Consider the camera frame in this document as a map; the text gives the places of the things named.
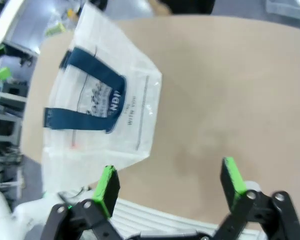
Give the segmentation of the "right gripper green-padded left finger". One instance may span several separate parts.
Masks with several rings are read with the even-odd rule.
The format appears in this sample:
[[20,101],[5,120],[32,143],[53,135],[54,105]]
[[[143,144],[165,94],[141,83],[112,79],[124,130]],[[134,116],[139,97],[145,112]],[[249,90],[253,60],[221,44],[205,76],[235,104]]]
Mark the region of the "right gripper green-padded left finger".
[[120,190],[116,168],[104,168],[92,197],[77,203],[64,201],[52,207],[43,228],[42,240],[79,240],[92,231],[98,240],[122,240],[110,222]]

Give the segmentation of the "right gripper green-padded right finger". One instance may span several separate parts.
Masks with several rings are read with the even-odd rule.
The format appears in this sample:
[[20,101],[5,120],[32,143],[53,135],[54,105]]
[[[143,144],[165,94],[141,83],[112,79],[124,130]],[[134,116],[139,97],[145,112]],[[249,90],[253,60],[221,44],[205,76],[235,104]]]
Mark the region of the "right gripper green-padded right finger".
[[268,240],[300,240],[300,222],[290,195],[267,196],[248,189],[234,158],[222,159],[220,181],[230,213],[214,234],[216,240],[237,240],[248,223],[258,223]]

